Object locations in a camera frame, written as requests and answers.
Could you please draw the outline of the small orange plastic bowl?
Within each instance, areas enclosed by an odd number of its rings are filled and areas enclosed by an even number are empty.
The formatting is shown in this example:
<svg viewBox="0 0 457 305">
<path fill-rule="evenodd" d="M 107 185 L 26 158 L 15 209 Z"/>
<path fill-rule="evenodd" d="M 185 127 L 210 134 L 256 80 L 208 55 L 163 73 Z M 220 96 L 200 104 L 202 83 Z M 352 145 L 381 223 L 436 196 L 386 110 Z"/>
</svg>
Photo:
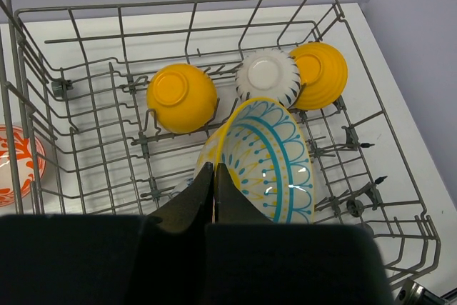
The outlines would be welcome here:
<svg viewBox="0 0 457 305">
<path fill-rule="evenodd" d="M 191 133 L 213 117 L 217 90 L 211 78 L 190 64 L 171 64 L 157 71 L 146 90 L 146 104 L 156 120 L 174 134 Z"/>
</svg>

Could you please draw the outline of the white striped ceramic bowl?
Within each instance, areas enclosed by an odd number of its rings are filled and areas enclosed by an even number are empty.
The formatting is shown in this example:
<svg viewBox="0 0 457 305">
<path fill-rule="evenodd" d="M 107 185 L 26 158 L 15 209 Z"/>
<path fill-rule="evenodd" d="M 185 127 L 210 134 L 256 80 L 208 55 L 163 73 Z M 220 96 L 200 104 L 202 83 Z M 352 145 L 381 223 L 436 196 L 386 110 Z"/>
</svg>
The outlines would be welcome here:
<svg viewBox="0 0 457 305">
<path fill-rule="evenodd" d="M 248 54 L 236 71 L 235 82 L 242 101 L 266 97 L 287 109 L 301 91 L 298 67 L 293 58 L 280 49 L 261 49 Z"/>
</svg>

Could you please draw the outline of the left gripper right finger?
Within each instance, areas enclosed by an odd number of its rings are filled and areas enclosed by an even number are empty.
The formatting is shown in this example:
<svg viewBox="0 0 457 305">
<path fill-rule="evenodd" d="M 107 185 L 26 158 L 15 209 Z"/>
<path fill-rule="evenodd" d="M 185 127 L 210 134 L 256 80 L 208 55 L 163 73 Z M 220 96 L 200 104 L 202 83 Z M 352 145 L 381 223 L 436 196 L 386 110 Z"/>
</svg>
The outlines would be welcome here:
<svg viewBox="0 0 457 305">
<path fill-rule="evenodd" d="M 275 224 L 233 184 L 215 178 L 206 227 L 206 304 L 392 304 L 378 247 L 354 225 Z"/>
</svg>

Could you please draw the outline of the blue floral ceramic bowl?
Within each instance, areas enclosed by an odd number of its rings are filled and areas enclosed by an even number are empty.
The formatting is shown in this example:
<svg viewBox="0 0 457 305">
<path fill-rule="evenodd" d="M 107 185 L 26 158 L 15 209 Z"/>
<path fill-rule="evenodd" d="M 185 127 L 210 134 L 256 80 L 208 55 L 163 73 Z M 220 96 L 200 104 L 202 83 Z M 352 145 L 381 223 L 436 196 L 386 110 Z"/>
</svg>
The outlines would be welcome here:
<svg viewBox="0 0 457 305">
<path fill-rule="evenodd" d="M 181 181 L 179 184 L 177 184 L 173 190 L 171 191 L 169 197 L 172 199 L 174 197 L 176 197 L 177 195 L 179 195 L 183 190 L 185 190 L 187 187 L 189 187 L 190 185 L 192 185 L 192 183 L 194 182 L 194 178 L 193 177 L 189 177 L 189 178 L 186 178 L 184 179 L 183 181 Z"/>
</svg>

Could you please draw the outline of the pale yellow flower bowl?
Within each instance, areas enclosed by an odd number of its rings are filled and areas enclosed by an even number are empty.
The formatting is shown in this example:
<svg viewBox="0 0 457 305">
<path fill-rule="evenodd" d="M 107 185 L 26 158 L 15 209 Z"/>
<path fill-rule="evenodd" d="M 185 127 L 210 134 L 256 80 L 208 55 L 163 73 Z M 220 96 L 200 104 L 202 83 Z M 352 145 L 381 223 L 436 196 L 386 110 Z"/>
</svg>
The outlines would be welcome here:
<svg viewBox="0 0 457 305">
<path fill-rule="evenodd" d="M 306 138 L 277 101 L 243 102 L 206 141 L 194 171 L 226 165 L 235 187 L 275 223 L 311 224 L 315 195 Z"/>
</svg>

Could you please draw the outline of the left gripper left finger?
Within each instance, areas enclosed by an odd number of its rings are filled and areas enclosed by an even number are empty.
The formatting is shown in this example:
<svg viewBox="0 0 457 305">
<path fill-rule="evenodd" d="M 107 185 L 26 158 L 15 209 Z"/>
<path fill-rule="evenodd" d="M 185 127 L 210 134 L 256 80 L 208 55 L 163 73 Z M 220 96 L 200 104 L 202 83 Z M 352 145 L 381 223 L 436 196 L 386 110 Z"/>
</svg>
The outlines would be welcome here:
<svg viewBox="0 0 457 305">
<path fill-rule="evenodd" d="M 214 168 L 149 215 L 1 218 L 3 304 L 197 304 Z"/>
</svg>

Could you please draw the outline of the large orange plastic bowl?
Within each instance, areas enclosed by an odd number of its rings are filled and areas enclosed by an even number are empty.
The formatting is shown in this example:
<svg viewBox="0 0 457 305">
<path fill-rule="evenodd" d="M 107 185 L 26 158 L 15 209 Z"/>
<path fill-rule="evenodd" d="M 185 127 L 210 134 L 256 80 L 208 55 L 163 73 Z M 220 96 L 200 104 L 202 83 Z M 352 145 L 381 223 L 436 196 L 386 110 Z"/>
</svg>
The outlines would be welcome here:
<svg viewBox="0 0 457 305">
<path fill-rule="evenodd" d="M 341 52 L 321 42 L 303 44 L 290 53 L 301 77 L 295 107 L 322 109 L 337 100 L 348 81 L 348 67 Z"/>
</svg>

